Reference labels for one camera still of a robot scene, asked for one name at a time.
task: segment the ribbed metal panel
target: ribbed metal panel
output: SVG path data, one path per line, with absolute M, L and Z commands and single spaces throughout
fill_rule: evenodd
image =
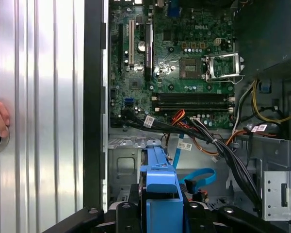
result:
M 0 233 L 42 232 L 82 208 L 84 0 L 0 0 Z

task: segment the expansion slot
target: expansion slot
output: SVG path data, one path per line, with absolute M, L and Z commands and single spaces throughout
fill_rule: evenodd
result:
M 128 63 L 130 67 L 134 66 L 134 42 L 135 39 L 135 20 L 131 19 L 129 21 L 129 58 Z
M 118 54 L 117 54 L 118 72 L 122 72 L 123 68 L 123 24 L 118 25 Z
M 158 93 L 152 97 L 153 107 L 156 112 L 173 111 L 185 109 L 194 110 L 212 110 L 212 111 L 230 111 L 232 102 L 229 101 L 230 95 L 226 94 L 163 94 Z
M 151 81 L 153 75 L 153 24 L 145 25 L 145 80 Z

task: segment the orange wire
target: orange wire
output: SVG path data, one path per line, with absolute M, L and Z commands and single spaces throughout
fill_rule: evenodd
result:
M 172 122 L 172 125 L 179 125 L 180 127 L 183 127 L 183 128 L 186 128 L 186 129 L 195 129 L 197 131 L 196 128 L 194 127 L 190 127 L 188 126 L 187 124 L 181 122 L 180 120 L 185 116 L 185 110 L 184 109 L 181 109 L 179 110 L 175 116 L 173 117 L 173 122 Z M 231 137 L 226 141 L 226 145 L 229 145 L 231 143 L 231 141 L 239 134 L 244 134 L 246 131 L 245 130 L 239 130 L 239 131 L 236 131 L 234 134 L 231 135 Z M 267 134 L 267 133 L 257 133 L 257 134 L 260 134 L 260 135 L 263 135 L 263 136 L 269 136 L 269 137 L 274 137 L 276 136 L 275 134 Z M 204 150 L 202 149 L 202 147 L 198 144 L 198 142 L 196 141 L 196 139 L 194 137 L 192 137 L 193 139 L 193 142 L 195 144 L 195 146 L 197 147 L 197 149 L 199 149 L 200 151 L 202 151 L 203 153 L 209 155 L 209 156 L 212 156 L 212 157 L 217 157 L 219 155 L 219 153 L 217 152 L 210 152 L 210 151 L 207 151 L 207 150 Z

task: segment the motherboard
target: motherboard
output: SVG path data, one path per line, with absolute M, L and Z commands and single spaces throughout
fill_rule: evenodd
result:
M 227 9 L 113 4 L 110 9 L 110 112 L 131 109 L 170 122 L 179 109 L 210 129 L 230 129 L 234 84 L 207 82 L 207 55 L 233 52 Z M 214 59 L 214 75 L 233 73 L 232 59 Z

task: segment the black plastic frame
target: black plastic frame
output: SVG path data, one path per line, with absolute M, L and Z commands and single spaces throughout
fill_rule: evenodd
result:
M 85 0 L 84 10 L 83 205 L 100 206 L 103 0 Z

